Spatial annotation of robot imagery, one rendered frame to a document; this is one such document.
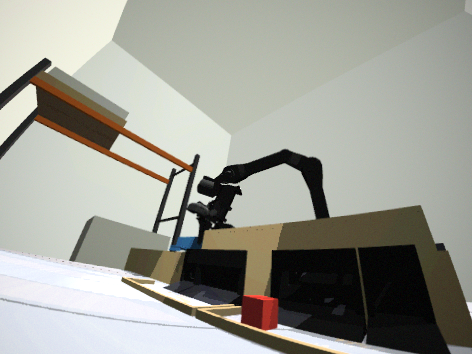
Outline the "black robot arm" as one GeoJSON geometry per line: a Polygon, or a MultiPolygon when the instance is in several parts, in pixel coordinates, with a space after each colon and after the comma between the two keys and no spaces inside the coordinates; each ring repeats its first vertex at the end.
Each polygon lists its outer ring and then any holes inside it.
{"type": "Polygon", "coordinates": [[[249,163],[226,166],[215,179],[204,175],[197,185],[197,192],[211,198],[215,196],[223,198],[232,204],[235,195],[242,196],[242,191],[240,186],[232,186],[228,185],[228,183],[237,184],[252,174],[284,163],[301,171],[310,192],[315,219],[330,217],[322,187],[323,172],[321,161],[317,158],[307,157],[290,151],[289,149],[281,149],[279,152],[249,163]],[[227,185],[222,185],[221,183],[227,185]]]}

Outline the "red cube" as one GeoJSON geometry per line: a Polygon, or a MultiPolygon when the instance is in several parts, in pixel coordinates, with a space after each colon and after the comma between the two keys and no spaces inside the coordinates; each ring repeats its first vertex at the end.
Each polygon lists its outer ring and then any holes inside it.
{"type": "Polygon", "coordinates": [[[278,328],[278,299],[243,295],[241,323],[265,331],[278,328]]]}

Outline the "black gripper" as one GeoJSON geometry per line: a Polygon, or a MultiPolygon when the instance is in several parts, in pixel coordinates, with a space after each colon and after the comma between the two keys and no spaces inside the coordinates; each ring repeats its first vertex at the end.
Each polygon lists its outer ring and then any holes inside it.
{"type": "Polygon", "coordinates": [[[232,208],[230,207],[230,202],[223,198],[216,197],[215,200],[211,201],[211,204],[212,206],[209,211],[205,206],[200,203],[191,203],[187,208],[187,211],[189,211],[190,213],[194,215],[197,213],[200,215],[199,217],[197,217],[199,221],[199,235],[197,244],[199,245],[201,244],[201,242],[203,242],[205,230],[235,227],[229,224],[224,224],[227,221],[225,217],[228,211],[232,210],[232,208]],[[214,226],[212,227],[213,223],[214,226]]]}

